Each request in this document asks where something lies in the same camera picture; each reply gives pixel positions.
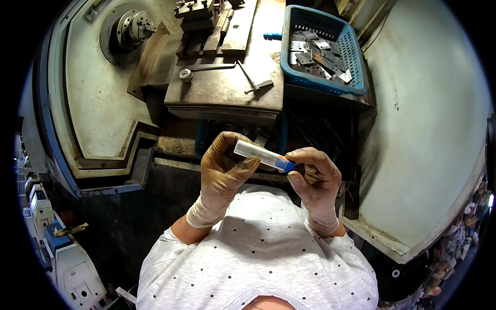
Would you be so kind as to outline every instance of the white polka dot shirt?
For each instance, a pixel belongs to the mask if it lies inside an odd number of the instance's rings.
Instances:
[[[195,244],[169,228],[141,267],[137,309],[241,310],[276,296],[297,310],[375,309],[377,280],[353,240],[321,239],[287,194],[244,185]]]

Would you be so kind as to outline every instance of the blue cap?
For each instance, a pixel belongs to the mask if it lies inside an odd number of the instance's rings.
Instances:
[[[286,165],[286,168],[284,169],[284,172],[290,172],[295,168],[296,164],[293,162],[288,162]]]

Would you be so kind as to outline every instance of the dirty latex glove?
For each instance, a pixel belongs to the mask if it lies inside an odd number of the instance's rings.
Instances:
[[[289,152],[286,158],[305,164],[305,177],[291,171],[288,180],[309,212],[310,227],[320,236],[333,234],[339,226],[334,202],[341,185],[341,172],[327,154],[313,147]]]
[[[242,134],[223,131],[203,155],[200,197],[186,214],[190,226],[207,228],[222,220],[239,187],[258,168],[258,157],[249,157],[236,164],[225,154],[238,140],[253,143]]]

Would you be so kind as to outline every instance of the blue block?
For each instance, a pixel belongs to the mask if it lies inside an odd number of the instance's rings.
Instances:
[[[280,41],[280,40],[282,40],[282,33],[273,33],[272,34],[272,38],[274,40],[279,40]]]
[[[48,246],[50,247],[53,255],[55,255],[55,251],[58,248],[63,248],[72,244],[72,241],[67,235],[62,237],[55,237],[54,228],[62,229],[62,226],[60,225],[60,223],[54,223],[45,226],[45,229],[43,230],[43,238],[47,239]]]

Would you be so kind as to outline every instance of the bolt head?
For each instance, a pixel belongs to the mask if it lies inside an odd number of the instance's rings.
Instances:
[[[183,69],[179,72],[179,79],[183,83],[189,82],[193,79],[193,73],[191,73],[191,70],[189,69]]]

